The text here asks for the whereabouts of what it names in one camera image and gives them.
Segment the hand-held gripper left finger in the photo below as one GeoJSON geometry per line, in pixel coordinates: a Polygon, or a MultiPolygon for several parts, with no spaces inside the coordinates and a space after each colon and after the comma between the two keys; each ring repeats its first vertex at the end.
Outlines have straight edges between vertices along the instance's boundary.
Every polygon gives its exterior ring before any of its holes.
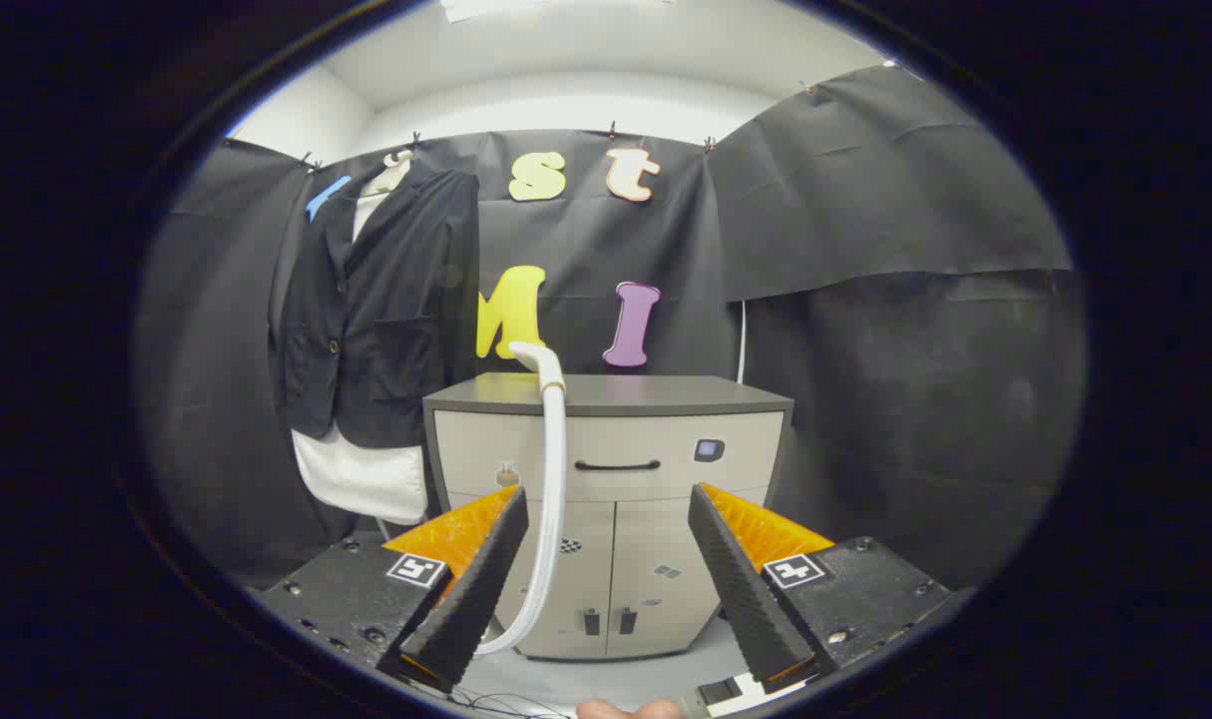
{"type": "Polygon", "coordinates": [[[528,531],[507,486],[396,538],[348,538],[261,593],[338,658],[448,694],[465,675],[528,531]]]}

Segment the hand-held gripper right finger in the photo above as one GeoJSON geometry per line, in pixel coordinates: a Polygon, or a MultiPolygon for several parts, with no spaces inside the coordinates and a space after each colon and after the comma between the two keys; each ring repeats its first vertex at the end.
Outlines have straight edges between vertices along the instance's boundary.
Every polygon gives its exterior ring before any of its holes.
{"type": "Polygon", "coordinates": [[[688,527],[767,694],[876,658],[956,606],[880,540],[829,540],[710,483],[690,491],[688,527]]]}

